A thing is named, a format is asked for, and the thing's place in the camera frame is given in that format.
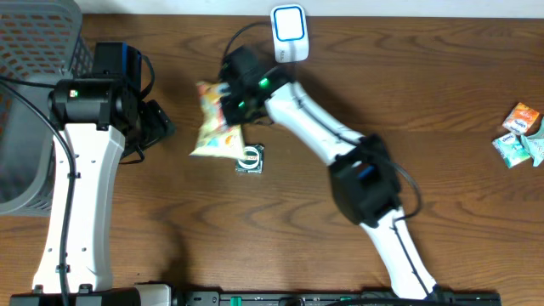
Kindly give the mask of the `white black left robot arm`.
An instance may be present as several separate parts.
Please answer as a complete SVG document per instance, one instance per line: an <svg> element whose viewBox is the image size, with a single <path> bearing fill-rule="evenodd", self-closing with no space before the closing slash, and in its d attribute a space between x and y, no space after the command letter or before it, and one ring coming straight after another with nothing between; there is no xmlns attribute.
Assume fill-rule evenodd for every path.
<svg viewBox="0 0 544 306"><path fill-rule="evenodd" d="M154 127L167 118L145 97L138 72L100 69L49 84L48 114L18 99L51 131L55 174L46 245L29 293L12 305L174 305L173 286L147 282L113 286L111 205L123 157L160 140Z"/></svg>

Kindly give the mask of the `yellow snack bag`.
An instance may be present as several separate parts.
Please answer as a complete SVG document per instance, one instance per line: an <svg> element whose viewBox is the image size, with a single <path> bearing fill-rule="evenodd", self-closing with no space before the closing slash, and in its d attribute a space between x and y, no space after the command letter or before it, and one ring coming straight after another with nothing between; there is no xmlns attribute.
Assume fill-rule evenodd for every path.
<svg viewBox="0 0 544 306"><path fill-rule="evenodd" d="M191 156L244 159L245 143L241 125L230 126L223 113L221 99L230 93L227 83L198 82L196 84L203 123L200 126Z"/></svg>

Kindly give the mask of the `orange tissue pack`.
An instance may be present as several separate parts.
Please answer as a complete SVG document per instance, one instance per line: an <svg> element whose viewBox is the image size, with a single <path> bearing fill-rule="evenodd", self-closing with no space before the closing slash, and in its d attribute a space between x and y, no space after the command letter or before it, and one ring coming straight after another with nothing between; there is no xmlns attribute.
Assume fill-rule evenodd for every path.
<svg viewBox="0 0 544 306"><path fill-rule="evenodd" d="M519 102L507 115L502 126L511 133L522 135L530 130L540 114L539 111Z"/></svg>

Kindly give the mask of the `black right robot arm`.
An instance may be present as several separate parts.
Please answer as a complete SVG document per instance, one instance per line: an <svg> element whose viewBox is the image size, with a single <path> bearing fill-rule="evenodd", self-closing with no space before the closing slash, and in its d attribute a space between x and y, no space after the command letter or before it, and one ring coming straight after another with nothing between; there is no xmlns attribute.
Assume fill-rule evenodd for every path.
<svg viewBox="0 0 544 306"><path fill-rule="evenodd" d="M429 299L437 285L411 239L401 200L400 180L422 196L415 180L391 160L383 140L365 136L324 110L286 72L221 71L229 85L224 114L229 122L251 122L268 116L305 143L326 165L332 197L338 210L371 238L399 298Z"/></svg>

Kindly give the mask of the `teal wet wipes pack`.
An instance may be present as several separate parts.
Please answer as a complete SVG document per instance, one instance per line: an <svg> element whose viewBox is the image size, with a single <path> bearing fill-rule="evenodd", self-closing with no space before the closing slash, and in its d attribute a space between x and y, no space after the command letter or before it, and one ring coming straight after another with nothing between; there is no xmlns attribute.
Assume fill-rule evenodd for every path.
<svg viewBox="0 0 544 306"><path fill-rule="evenodd" d="M544 158L544 121L541 121L539 130L530 136L521 136L521 144L533 159L533 166L538 167Z"/></svg>

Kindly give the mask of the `green Zam-Buk box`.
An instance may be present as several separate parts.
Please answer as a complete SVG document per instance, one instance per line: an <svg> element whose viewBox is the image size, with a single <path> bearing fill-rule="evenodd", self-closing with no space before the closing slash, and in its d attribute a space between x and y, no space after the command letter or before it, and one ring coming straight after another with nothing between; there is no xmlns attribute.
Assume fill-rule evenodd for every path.
<svg viewBox="0 0 544 306"><path fill-rule="evenodd" d="M237 160L235 171L237 173L261 174L264 170L264 146L252 144L244 148L245 158Z"/></svg>

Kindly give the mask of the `green tissue pack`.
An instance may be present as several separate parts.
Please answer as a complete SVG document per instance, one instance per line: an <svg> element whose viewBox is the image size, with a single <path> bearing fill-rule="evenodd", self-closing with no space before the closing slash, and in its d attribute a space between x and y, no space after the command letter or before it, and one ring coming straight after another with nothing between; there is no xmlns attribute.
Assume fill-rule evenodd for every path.
<svg viewBox="0 0 544 306"><path fill-rule="evenodd" d="M499 152L508 168L515 167L530 159L530 154L514 133L508 133L493 140L492 145Z"/></svg>

